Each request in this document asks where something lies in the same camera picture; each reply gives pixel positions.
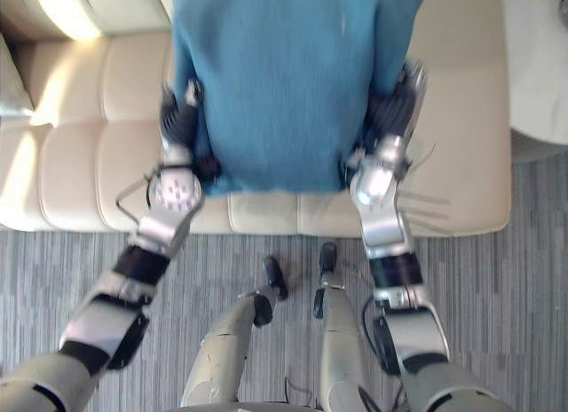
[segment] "sunlight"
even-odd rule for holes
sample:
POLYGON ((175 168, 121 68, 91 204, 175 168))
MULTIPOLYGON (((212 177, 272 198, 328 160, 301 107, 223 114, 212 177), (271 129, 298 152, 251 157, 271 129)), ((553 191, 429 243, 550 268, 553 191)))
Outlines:
POLYGON ((40 98, 29 123, 33 126, 50 123, 54 128, 59 125, 59 111, 67 92, 68 80, 75 70, 76 63, 70 58, 62 58, 50 74, 42 97, 40 98))
POLYGON ((8 171, 4 189, 0 194, 0 222, 7 227, 21 227, 24 207, 36 166, 37 145, 29 132, 22 137, 12 165, 8 171))
POLYGON ((38 0, 47 16, 67 36, 87 40, 101 36, 80 0, 38 0))

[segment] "striped carpet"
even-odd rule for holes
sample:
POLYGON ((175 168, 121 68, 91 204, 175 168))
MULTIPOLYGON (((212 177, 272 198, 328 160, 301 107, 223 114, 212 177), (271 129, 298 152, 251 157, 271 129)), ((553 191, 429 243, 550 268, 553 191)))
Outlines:
MULTIPOLYGON (((568 154, 514 168, 513 212, 497 234, 420 239, 418 255, 454 353, 519 411, 568 410, 568 154)), ((324 239, 193 236, 170 267, 133 363, 108 375, 92 411, 154 411, 178 404, 208 325, 262 281, 267 253, 288 272, 291 298, 254 330, 240 398, 283 400, 284 377, 317 386, 321 322, 311 316, 324 239)), ((71 310, 109 268, 124 234, 0 233, 0 361, 4 371, 49 351, 71 310)), ((341 271, 360 309, 370 288, 361 243, 338 240, 341 271)), ((374 396, 388 410, 396 381, 366 348, 374 396)), ((310 396, 292 390, 290 399, 310 396)))

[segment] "sofa cushion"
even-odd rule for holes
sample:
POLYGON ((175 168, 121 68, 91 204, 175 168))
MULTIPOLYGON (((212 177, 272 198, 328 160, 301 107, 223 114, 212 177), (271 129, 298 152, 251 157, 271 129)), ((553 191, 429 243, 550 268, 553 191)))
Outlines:
POLYGON ((0 131, 0 223, 17 230, 51 230, 39 189, 40 153, 50 125, 0 131))
MULTIPOLYGON (((415 234, 485 233, 502 228, 509 218, 501 16, 501 0, 425 0, 418 13, 411 53, 424 60, 429 83, 409 148, 415 165, 400 198, 415 234)), ((88 43, 41 42, 17 51, 22 80, 46 115, 34 122, 55 128, 0 121, 0 224, 28 230, 130 230, 128 219, 113 209, 113 196, 156 164, 157 105, 170 71, 170 32, 88 43), (26 160, 31 165, 24 166, 32 172, 22 178, 26 193, 19 194, 24 191, 20 177, 7 174, 23 138, 34 150, 26 160)), ((132 200, 142 211, 144 196, 139 194, 132 200)), ((206 202, 192 230, 357 236, 359 223, 345 192, 232 195, 206 202)))

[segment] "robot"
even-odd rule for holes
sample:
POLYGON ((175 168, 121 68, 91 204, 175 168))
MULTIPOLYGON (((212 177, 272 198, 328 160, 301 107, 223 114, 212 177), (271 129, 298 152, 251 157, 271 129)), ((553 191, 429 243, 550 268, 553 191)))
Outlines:
MULTIPOLYGON (((189 234, 203 204, 202 168, 191 144, 201 90, 192 83, 178 107, 167 93, 162 102, 162 162, 148 180, 149 211, 137 220, 129 245, 112 270, 103 273, 65 329, 59 349, 36 357, 0 380, 3 412, 75 412, 85 408, 108 370, 127 366, 149 323, 143 308, 189 234), (182 136, 172 126, 193 127, 182 136)), ((377 131, 353 154, 345 169, 357 207, 370 272, 371 301, 379 317, 372 334, 383 370, 398 376, 414 412, 510 412, 512 409, 450 362, 446 336, 423 283, 398 185, 409 167, 412 137, 426 75, 420 63, 407 63, 393 96, 372 101, 377 131)), ((377 412, 367 390, 362 338, 355 314, 335 273, 336 251, 324 245, 320 289, 314 315, 325 319, 320 359, 319 403, 326 412, 377 412)), ((238 298, 214 323, 201 343, 179 411, 308 412, 279 403, 239 403, 237 391, 252 326, 272 320, 277 300, 288 296, 278 263, 263 262, 267 283, 238 298)))

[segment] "robotic hand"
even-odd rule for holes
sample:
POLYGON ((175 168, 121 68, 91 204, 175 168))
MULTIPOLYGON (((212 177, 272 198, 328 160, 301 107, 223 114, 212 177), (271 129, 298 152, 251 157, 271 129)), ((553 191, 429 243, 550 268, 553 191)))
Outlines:
POLYGON ((397 206, 398 184, 409 166, 406 146, 425 90, 422 66, 406 64, 394 95, 370 103, 380 140, 367 141, 348 163, 356 171, 351 199, 359 211, 380 315, 373 324, 377 355, 385 372, 400 377, 413 412, 510 412, 468 371, 449 363, 446 336, 397 206))
POLYGON ((102 274, 67 325, 55 353, 36 357, 0 380, 3 412, 83 410, 108 369, 125 367, 149 320, 142 312, 189 233, 202 205, 192 144, 197 124, 197 83, 180 108, 170 91, 162 100, 163 162, 149 185, 150 209, 138 221, 113 270, 102 274))

